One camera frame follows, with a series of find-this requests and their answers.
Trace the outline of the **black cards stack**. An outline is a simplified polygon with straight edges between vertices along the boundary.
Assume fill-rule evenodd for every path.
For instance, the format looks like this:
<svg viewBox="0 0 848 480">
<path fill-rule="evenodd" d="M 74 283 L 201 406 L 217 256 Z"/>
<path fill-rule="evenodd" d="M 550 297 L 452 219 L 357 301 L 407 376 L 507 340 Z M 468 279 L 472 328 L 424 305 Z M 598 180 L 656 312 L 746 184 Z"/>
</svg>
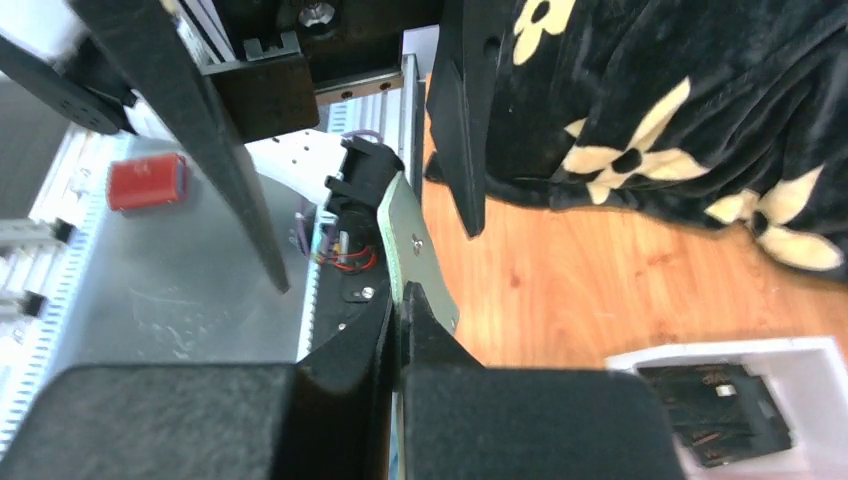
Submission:
<svg viewBox="0 0 848 480">
<path fill-rule="evenodd" d="M 680 443 L 705 468 L 793 447 L 764 378 L 733 363 L 640 367 Z"/>
</svg>

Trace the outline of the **small red box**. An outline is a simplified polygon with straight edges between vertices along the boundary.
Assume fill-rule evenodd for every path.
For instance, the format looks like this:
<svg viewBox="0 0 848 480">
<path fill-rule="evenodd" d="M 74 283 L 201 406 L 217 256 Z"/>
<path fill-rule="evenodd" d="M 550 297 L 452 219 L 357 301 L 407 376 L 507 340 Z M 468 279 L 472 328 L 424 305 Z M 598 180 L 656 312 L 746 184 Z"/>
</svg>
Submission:
<svg viewBox="0 0 848 480">
<path fill-rule="evenodd" d="M 113 163 L 106 198 L 112 211 L 129 211 L 181 202 L 190 170 L 182 155 L 159 154 Z"/>
</svg>

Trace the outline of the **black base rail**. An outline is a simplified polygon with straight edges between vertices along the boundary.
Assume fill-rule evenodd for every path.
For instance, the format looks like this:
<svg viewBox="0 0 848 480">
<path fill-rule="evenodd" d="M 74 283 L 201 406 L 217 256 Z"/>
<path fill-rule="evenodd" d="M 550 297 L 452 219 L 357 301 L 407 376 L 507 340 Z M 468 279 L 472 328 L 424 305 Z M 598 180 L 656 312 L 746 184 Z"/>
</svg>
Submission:
<svg viewBox="0 0 848 480">
<path fill-rule="evenodd" d="M 421 195 L 423 86 L 414 54 L 405 54 L 401 75 L 390 87 L 319 108 L 319 129 L 344 139 L 360 137 L 392 149 L 404 164 L 407 182 Z M 386 275 L 376 220 L 366 207 L 342 215 L 322 207 L 312 216 L 306 295 L 296 358 L 345 329 L 373 298 Z"/>
</svg>

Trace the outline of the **black floral fleece blanket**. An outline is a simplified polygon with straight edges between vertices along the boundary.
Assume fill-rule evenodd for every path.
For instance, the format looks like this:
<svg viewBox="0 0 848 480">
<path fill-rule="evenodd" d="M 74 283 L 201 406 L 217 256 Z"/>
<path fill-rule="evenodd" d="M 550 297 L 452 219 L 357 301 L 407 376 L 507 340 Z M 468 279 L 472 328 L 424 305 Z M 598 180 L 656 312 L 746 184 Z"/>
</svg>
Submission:
<svg viewBox="0 0 848 480">
<path fill-rule="evenodd" d="M 525 208 L 601 206 L 713 231 L 847 280 L 843 1 L 486 1 L 499 53 L 477 177 Z"/>
</svg>

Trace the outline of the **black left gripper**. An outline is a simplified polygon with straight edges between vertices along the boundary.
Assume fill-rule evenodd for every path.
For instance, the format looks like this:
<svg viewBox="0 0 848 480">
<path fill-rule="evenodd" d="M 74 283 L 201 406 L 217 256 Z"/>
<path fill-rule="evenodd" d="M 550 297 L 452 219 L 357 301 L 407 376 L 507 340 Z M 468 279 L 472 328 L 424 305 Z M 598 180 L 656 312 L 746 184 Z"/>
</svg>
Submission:
<svg viewBox="0 0 848 480">
<path fill-rule="evenodd" d="M 440 1 L 214 1 L 207 11 L 230 49 L 204 70 L 217 91 L 161 2 L 69 6 L 231 207 L 281 293 L 286 266 L 244 142 L 315 127 L 323 105 L 401 87 L 405 32 L 443 11 L 425 176 L 449 187 L 466 234 L 482 233 L 487 132 L 513 1 L 447 1 L 444 10 Z"/>
</svg>

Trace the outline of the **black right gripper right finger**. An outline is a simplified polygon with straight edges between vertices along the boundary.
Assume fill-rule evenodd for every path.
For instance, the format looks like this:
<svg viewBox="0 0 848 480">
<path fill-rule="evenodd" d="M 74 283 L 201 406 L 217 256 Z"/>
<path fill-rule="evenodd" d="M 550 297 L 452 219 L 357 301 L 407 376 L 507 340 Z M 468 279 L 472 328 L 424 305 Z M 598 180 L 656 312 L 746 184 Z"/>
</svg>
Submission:
<svg viewBox="0 0 848 480">
<path fill-rule="evenodd" d="M 680 479 L 669 421 L 639 377 L 490 368 L 408 283 L 400 326 L 405 479 Z"/>
</svg>

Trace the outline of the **teal leather card holder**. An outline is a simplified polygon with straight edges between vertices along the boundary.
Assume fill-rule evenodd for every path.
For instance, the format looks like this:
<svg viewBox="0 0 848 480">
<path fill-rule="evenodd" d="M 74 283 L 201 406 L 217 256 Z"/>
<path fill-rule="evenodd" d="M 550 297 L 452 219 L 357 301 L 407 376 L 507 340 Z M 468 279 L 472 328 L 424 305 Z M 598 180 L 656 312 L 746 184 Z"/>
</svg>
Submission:
<svg viewBox="0 0 848 480">
<path fill-rule="evenodd" d="M 478 363 L 454 336 L 459 310 L 403 174 L 389 182 L 376 217 L 388 270 L 380 354 L 380 389 L 389 408 L 388 476 L 449 479 L 461 468 L 450 377 Z"/>
</svg>

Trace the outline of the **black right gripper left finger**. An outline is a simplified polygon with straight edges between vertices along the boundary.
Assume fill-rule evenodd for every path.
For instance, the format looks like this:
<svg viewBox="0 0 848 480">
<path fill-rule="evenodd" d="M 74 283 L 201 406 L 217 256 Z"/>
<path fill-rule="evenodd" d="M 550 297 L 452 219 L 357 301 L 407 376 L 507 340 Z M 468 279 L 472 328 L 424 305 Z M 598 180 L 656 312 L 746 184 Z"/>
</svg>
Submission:
<svg viewBox="0 0 848 480">
<path fill-rule="evenodd" d="M 5 479 L 376 479 L 392 303 L 296 363 L 86 365 L 37 396 Z"/>
</svg>

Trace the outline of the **white plastic bin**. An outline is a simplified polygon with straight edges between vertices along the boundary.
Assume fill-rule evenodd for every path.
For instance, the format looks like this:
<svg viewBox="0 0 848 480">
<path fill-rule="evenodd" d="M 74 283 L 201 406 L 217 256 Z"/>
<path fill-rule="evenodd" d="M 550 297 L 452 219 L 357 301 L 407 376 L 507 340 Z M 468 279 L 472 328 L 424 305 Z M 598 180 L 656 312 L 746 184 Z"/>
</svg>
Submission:
<svg viewBox="0 0 848 480">
<path fill-rule="evenodd" d="M 847 367 L 833 337 L 669 344 L 605 364 L 653 388 L 689 479 L 847 476 Z"/>
</svg>

